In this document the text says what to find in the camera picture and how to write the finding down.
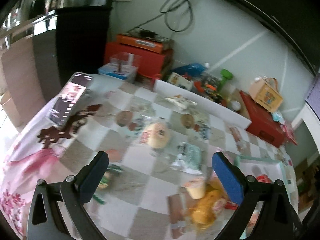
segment bottle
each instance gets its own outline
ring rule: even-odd
[[[185,65],[182,67],[177,67],[172,70],[172,72],[175,72],[179,75],[188,74],[192,77],[198,77],[201,75],[203,71],[205,71],[207,68],[209,68],[209,63],[205,63],[204,66],[199,63],[192,63],[189,65]]]

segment green dumbbell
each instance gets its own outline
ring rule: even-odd
[[[222,76],[222,80],[221,80],[220,85],[218,86],[218,92],[221,91],[221,89],[223,88],[223,86],[226,84],[226,82],[228,80],[233,79],[233,74],[230,71],[226,70],[226,69],[222,69],[220,74]]]

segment screw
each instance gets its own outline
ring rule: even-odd
[[[280,179],[277,179],[277,180],[276,180],[276,183],[277,183],[279,186],[282,186],[282,185],[283,185],[283,181],[280,180]]]
[[[248,176],[247,176],[247,180],[248,180],[249,182],[255,182],[256,178],[255,178],[254,176],[252,176],[252,175],[248,175]]]
[[[45,182],[44,179],[38,179],[38,180],[37,180],[37,185],[41,185],[41,184],[44,183],[44,182]]]
[[[69,175],[69,176],[66,178],[66,181],[67,181],[67,182],[72,182],[74,179],[75,179],[75,176]]]

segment red box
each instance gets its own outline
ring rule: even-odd
[[[106,44],[104,64],[109,63],[110,57],[119,52],[127,52],[141,56],[138,74],[148,78],[152,78],[154,75],[159,74],[162,68],[171,62],[173,57],[172,49],[168,49],[162,54],[159,54],[150,50],[119,44],[117,42],[109,42]]]
[[[280,124],[273,121],[271,114],[247,93],[240,91],[240,95],[252,121],[246,131],[279,148],[286,138]]]

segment checkered tablecloth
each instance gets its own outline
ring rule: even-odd
[[[163,117],[171,123],[172,139],[165,148],[171,161],[175,159],[177,146],[182,141],[200,147],[202,171],[206,174],[212,172],[211,158],[217,147],[233,154],[240,154],[228,128],[230,124],[203,113],[203,118],[211,128],[211,134],[208,140],[198,140],[194,132],[191,133],[181,124],[183,112],[172,103],[145,88],[123,83],[108,100],[105,100],[95,116],[88,117],[88,123],[81,128],[76,140],[60,159],[69,170],[77,173],[100,150],[115,149],[121,153],[120,164],[124,172],[115,178],[112,187],[102,196],[105,205],[95,204],[95,210],[91,210],[91,216],[98,228],[110,240],[172,239],[167,196],[176,194],[181,184],[193,178],[193,175],[170,169],[161,154],[155,157],[150,154],[149,148],[132,145],[124,139],[122,127],[116,125],[114,115],[127,110],[129,106],[139,104],[151,104],[156,116]],[[282,160],[286,167],[287,179],[293,179],[293,168],[288,165],[290,158],[284,147],[277,149],[240,128],[239,132],[246,144],[241,154]],[[200,234],[188,232],[179,239],[214,239],[231,216],[232,211],[225,210],[210,230]]]

